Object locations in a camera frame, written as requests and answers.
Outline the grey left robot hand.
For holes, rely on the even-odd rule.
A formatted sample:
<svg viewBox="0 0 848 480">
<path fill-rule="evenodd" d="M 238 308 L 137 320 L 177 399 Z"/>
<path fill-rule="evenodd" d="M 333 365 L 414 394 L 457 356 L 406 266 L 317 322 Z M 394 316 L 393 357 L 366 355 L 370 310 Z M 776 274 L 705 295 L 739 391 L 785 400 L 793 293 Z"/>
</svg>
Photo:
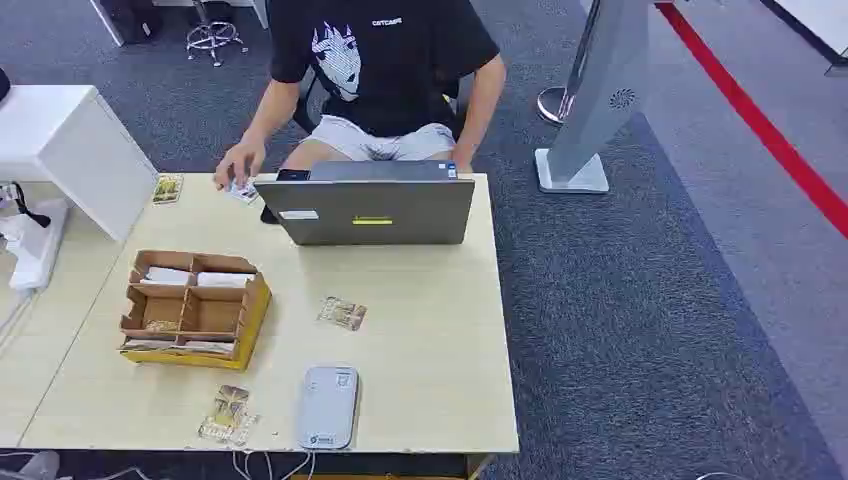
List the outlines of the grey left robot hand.
<svg viewBox="0 0 848 480">
<path fill-rule="evenodd" d="M 3 452 L 1 459 L 23 459 L 27 462 L 18 469 L 1 468 L 1 478 L 11 480 L 56 480 L 60 469 L 60 455 L 55 451 Z"/>
</svg>

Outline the person's right hand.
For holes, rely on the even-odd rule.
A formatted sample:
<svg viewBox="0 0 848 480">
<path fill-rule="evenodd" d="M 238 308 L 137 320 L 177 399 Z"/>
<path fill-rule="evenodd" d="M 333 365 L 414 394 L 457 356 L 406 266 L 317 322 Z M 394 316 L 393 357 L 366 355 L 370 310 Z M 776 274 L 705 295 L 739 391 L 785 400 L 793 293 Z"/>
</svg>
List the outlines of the person's right hand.
<svg viewBox="0 0 848 480">
<path fill-rule="evenodd" d="M 218 163 L 213 183 L 217 190 L 238 189 L 247 185 L 261 170 L 266 157 L 266 143 L 262 139 L 244 137 L 233 145 Z"/>
</svg>

